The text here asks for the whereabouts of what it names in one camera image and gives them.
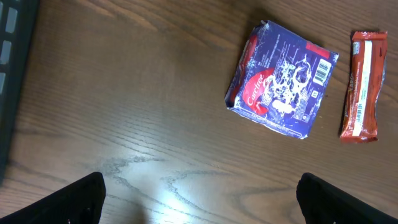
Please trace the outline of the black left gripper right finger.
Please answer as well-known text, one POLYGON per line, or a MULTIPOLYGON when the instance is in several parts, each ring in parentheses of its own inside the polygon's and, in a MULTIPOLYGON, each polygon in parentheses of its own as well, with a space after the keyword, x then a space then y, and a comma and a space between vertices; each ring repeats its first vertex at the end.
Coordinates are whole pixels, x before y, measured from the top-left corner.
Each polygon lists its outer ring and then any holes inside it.
POLYGON ((299 180, 296 198, 307 224, 397 224, 396 218, 309 172, 299 180))

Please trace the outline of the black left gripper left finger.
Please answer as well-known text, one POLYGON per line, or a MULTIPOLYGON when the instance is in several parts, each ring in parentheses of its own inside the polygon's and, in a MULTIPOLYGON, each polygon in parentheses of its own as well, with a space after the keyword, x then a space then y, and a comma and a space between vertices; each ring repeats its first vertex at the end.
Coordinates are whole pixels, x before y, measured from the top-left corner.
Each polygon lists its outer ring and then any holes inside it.
POLYGON ((1 224, 98 224, 106 197, 103 175, 93 172, 51 195, 1 218, 1 224))

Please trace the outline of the purple Carefree packet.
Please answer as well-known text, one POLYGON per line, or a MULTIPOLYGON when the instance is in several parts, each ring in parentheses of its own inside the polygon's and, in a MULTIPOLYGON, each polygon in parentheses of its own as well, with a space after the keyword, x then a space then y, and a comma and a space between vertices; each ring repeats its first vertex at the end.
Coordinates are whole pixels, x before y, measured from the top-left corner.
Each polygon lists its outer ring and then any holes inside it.
POLYGON ((224 98, 275 132, 308 137, 339 55, 270 20, 253 28, 224 98))

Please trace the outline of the red orange snack bar wrapper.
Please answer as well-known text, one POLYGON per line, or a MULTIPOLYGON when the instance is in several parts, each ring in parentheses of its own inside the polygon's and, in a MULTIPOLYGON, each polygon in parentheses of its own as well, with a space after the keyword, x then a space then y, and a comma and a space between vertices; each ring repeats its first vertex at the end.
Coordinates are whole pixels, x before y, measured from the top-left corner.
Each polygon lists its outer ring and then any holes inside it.
POLYGON ((377 141, 376 108, 385 79, 388 32, 357 31, 352 36, 351 71, 340 139, 377 141))

